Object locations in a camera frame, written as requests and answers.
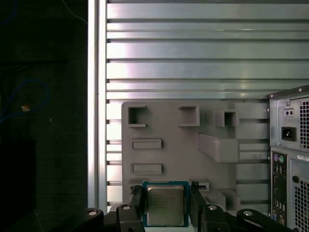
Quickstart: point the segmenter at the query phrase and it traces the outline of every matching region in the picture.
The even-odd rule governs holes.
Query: rectangular slot
[[[217,127],[237,127],[239,125],[239,117],[232,110],[214,112],[214,120]]]
[[[133,149],[161,149],[162,140],[161,139],[133,139],[132,148]]]
[[[131,173],[134,175],[161,175],[162,164],[131,164]]]
[[[198,127],[200,126],[199,107],[196,105],[181,105],[180,127]]]
[[[147,107],[129,106],[128,107],[128,126],[129,127],[146,127],[146,123],[142,121],[141,117],[145,115]]]

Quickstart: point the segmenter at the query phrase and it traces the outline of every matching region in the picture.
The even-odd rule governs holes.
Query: rear i/o panel
[[[272,218],[287,225],[287,155],[272,152]]]

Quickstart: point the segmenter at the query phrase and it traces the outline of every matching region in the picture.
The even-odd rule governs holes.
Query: computer tower
[[[271,216],[309,231],[309,86],[269,94]]]

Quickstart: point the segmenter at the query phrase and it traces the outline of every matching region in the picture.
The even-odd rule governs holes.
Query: screw
[[[214,206],[214,205],[211,205],[211,206],[209,206],[208,208],[209,208],[210,210],[216,210],[216,209],[217,209],[217,207]]]
[[[246,215],[246,216],[252,216],[253,215],[253,213],[250,212],[250,211],[244,211],[243,214]]]
[[[131,208],[131,206],[130,206],[130,205],[124,205],[124,206],[122,206],[122,208],[123,208],[124,210],[128,210],[128,209]]]
[[[90,211],[88,214],[89,214],[90,216],[93,216],[93,215],[96,215],[96,214],[97,214],[97,211]]]

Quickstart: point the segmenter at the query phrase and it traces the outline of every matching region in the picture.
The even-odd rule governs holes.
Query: black panel
[[[1,143],[1,206],[16,209],[13,214],[2,214],[0,228],[6,229],[35,208],[36,156],[34,141]]]
[[[287,225],[287,155],[272,152],[272,218]]]

